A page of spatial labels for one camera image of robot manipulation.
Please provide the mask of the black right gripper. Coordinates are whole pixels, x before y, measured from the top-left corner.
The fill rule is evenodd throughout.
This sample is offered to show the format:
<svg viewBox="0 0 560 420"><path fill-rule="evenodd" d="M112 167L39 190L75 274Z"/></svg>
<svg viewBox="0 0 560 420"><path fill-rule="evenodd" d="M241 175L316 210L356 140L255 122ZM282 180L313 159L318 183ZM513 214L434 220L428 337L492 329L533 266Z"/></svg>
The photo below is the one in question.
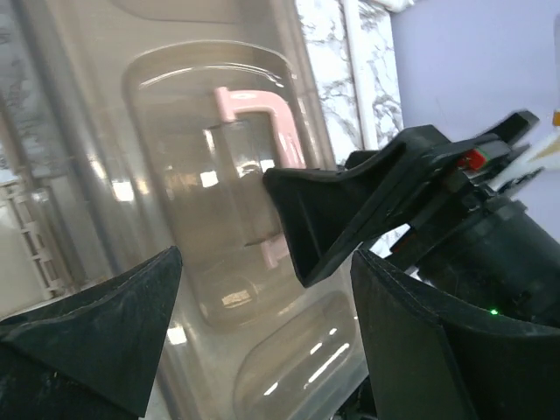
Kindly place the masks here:
<svg viewBox="0 0 560 420"><path fill-rule="evenodd" d="M487 130L498 145L446 166L423 193L389 262L493 314L557 315L559 243L513 198L539 171L490 186L526 151L517 142L537 121L529 111L514 112ZM344 171L268 169L262 182L299 282L310 288L328 278L360 243L396 227L391 211L463 151L462 143L426 125L403 130L377 152L352 153Z"/></svg>

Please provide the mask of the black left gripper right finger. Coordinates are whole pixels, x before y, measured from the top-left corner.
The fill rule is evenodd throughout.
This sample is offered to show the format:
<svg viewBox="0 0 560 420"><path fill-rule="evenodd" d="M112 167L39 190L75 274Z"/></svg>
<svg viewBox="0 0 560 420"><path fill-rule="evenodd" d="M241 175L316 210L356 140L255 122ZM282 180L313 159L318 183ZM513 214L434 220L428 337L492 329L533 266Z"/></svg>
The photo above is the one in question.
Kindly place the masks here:
<svg viewBox="0 0 560 420"><path fill-rule="evenodd" d="M351 280L379 418L558 418L555 327L468 304L367 251Z"/></svg>

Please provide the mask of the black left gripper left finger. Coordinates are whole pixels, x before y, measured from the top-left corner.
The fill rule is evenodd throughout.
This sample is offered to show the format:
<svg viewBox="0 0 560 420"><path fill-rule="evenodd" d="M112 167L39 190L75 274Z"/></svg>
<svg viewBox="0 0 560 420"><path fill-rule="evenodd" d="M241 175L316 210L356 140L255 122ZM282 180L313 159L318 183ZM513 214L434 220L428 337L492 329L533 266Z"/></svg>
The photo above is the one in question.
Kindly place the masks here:
<svg viewBox="0 0 560 420"><path fill-rule="evenodd" d="M176 247L1 322L4 417L142 417L182 273Z"/></svg>

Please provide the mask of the translucent brown tool box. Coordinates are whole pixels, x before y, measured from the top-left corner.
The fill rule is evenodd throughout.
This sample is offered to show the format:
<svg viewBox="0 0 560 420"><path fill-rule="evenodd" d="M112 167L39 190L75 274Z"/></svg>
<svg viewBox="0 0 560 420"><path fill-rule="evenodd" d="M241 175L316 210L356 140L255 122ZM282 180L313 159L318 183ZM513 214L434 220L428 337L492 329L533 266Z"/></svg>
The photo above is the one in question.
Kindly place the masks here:
<svg viewBox="0 0 560 420"><path fill-rule="evenodd" d="M88 280L177 246L177 419L328 419L367 374L346 269L297 280L262 175L333 168L292 1L4 1L1 89Z"/></svg>

